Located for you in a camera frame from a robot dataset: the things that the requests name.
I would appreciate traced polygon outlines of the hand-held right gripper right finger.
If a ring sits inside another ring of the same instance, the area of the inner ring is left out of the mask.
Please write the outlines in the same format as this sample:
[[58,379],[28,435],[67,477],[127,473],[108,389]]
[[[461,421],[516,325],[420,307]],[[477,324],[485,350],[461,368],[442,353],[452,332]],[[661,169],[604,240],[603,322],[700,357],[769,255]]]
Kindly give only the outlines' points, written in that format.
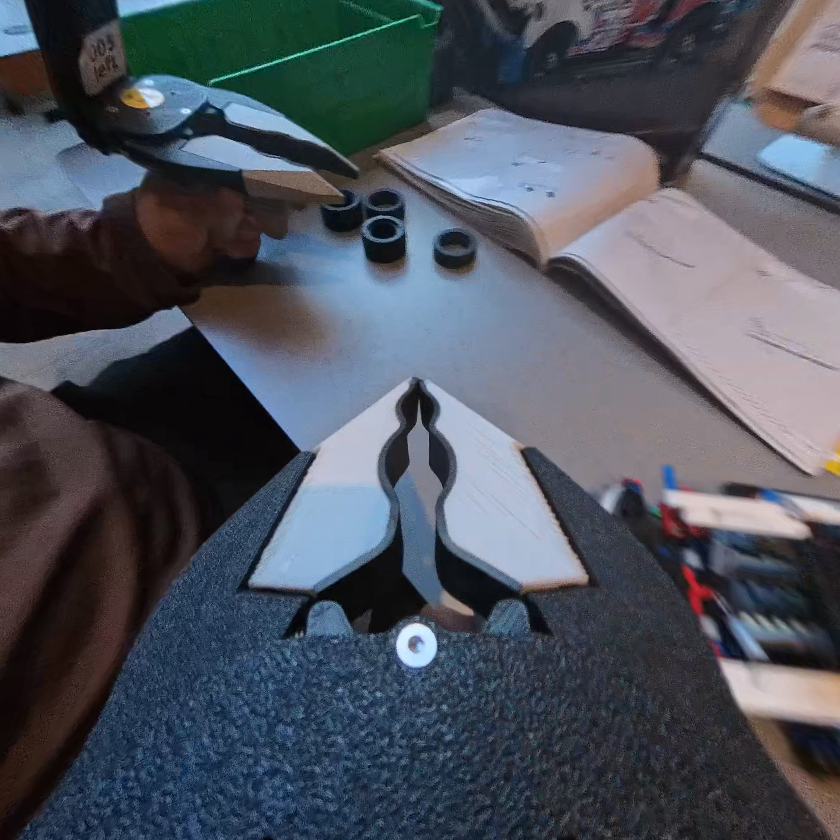
[[589,575],[530,469],[524,448],[431,381],[418,383],[446,592],[549,592]]

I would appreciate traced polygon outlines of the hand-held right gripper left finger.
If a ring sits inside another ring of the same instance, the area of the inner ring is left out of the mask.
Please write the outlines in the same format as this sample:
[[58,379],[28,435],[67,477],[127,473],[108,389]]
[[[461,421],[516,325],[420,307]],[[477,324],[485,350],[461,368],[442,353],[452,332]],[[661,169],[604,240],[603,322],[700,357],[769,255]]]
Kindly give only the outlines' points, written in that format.
[[320,594],[382,557],[400,531],[419,380],[405,380],[315,447],[248,578],[263,592]]

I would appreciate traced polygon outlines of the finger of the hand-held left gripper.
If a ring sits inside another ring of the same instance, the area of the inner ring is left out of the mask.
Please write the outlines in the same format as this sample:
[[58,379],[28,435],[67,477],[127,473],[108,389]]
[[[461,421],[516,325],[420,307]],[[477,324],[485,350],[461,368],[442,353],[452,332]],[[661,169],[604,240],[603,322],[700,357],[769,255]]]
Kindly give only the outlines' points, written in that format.
[[245,142],[216,135],[187,141],[192,165],[177,172],[185,184],[226,186],[248,197],[294,204],[337,203],[341,191],[312,164],[257,151]]
[[358,167],[349,159],[276,112],[233,101],[223,106],[207,103],[193,114],[188,126],[195,137],[216,136],[317,172],[359,177]]

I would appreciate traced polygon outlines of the green box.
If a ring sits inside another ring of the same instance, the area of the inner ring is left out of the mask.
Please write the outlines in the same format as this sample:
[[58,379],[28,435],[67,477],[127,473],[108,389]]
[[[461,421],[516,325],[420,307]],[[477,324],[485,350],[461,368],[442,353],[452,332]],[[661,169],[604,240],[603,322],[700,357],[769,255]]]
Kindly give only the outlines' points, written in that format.
[[135,73],[255,99],[350,155],[426,122],[442,14],[425,1],[202,1],[121,23]]

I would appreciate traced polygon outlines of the red white blue brick race car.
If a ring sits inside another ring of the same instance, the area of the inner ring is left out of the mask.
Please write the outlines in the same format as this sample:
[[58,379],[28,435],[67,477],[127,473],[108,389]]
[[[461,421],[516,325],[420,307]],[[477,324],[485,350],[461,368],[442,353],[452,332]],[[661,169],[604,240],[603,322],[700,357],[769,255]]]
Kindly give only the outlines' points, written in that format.
[[838,500],[730,482],[672,505],[689,491],[663,480],[656,505],[630,478],[596,499],[686,598],[740,708],[838,778]]

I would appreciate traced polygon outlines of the white instruction booklet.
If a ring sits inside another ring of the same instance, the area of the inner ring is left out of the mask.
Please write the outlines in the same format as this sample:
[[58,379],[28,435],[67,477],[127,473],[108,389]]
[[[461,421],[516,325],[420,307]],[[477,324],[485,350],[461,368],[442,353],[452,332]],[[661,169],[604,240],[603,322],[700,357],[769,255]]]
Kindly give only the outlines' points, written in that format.
[[660,186],[643,141],[487,108],[377,159],[541,270],[596,284],[799,470],[838,453],[838,289]]

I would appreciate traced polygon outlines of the person's left forearm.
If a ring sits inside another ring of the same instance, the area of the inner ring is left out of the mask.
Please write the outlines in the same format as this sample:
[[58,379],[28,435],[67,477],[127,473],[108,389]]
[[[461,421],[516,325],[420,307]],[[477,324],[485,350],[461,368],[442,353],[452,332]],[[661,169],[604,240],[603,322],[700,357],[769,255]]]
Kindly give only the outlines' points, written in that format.
[[167,264],[142,233],[139,197],[109,196],[98,211],[2,210],[2,342],[127,328],[198,299],[200,277]]

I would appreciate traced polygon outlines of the person's left hand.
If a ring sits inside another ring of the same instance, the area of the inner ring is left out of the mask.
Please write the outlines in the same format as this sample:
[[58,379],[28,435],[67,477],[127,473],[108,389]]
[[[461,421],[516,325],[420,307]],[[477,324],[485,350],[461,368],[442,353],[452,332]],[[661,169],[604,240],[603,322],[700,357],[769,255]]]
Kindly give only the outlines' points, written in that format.
[[134,215],[148,245],[168,266],[195,274],[220,259],[254,260],[260,222],[240,192],[147,178],[133,191]]

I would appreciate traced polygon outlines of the white topped wooden table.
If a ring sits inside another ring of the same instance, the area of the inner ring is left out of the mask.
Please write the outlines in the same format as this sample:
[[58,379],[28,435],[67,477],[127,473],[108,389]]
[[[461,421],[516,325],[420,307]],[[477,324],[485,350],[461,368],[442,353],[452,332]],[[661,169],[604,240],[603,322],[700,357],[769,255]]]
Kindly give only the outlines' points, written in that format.
[[52,95],[24,1],[1,2],[1,83],[3,94],[11,99]]

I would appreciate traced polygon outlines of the black toy tyre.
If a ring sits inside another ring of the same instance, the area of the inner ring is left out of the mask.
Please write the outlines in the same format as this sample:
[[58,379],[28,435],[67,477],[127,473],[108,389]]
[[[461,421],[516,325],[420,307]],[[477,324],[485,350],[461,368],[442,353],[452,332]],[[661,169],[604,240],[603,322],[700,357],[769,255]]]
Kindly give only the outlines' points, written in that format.
[[447,270],[460,270],[476,261],[476,237],[459,227],[447,228],[434,240],[434,260]]
[[360,229],[365,257],[378,265],[390,265],[406,255],[406,230],[402,219],[387,215],[368,218]]
[[389,188],[375,190],[363,196],[362,208],[365,220],[374,217],[390,217],[403,221],[406,215],[403,195]]
[[359,229],[364,223],[364,210],[360,195],[350,189],[342,189],[342,197],[336,203],[320,206],[322,222],[328,230],[344,234]]

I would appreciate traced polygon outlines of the person's black pants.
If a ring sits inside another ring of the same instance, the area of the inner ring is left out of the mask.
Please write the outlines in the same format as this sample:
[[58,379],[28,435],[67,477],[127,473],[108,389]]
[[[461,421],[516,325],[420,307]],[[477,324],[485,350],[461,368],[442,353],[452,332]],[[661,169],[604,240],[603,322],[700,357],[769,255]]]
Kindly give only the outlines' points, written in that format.
[[52,394],[78,414],[150,440],[187,474],[213,532],[299,448],[196,328]]

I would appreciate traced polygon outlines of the person's brown shirt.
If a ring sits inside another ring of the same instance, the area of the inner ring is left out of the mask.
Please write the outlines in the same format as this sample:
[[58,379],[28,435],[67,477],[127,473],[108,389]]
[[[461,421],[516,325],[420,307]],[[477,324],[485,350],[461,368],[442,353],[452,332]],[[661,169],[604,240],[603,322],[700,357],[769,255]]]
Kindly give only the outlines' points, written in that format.
[[206,534],[153,444],[2,380],[1,834],[78,755],[134,639]]

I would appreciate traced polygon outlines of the dark cardboard box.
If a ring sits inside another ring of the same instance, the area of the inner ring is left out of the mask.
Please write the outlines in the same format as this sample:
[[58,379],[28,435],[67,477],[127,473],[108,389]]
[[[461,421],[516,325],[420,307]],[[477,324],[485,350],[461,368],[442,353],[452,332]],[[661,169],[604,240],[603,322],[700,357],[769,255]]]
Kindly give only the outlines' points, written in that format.
[[435,70],[523,118],[632,135],[679,177],[791,2],[451,1]]

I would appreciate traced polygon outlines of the grey flat pad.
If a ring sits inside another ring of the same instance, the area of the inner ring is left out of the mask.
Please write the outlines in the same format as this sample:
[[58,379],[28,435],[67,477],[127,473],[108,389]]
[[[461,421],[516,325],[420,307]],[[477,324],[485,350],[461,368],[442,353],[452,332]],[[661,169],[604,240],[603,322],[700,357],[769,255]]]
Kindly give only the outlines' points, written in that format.
[[784,133],[759,152],[759,162],[777,175],[839,199],[839,148]]

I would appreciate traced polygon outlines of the wooden board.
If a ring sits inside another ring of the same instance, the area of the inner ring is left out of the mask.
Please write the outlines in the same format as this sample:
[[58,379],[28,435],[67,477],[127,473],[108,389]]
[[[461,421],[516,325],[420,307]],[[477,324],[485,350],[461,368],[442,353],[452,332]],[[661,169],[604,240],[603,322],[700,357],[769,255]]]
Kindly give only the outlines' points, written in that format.
[[769,129],[839,146],[839,2],[793,2],[752,70],[748,99]]

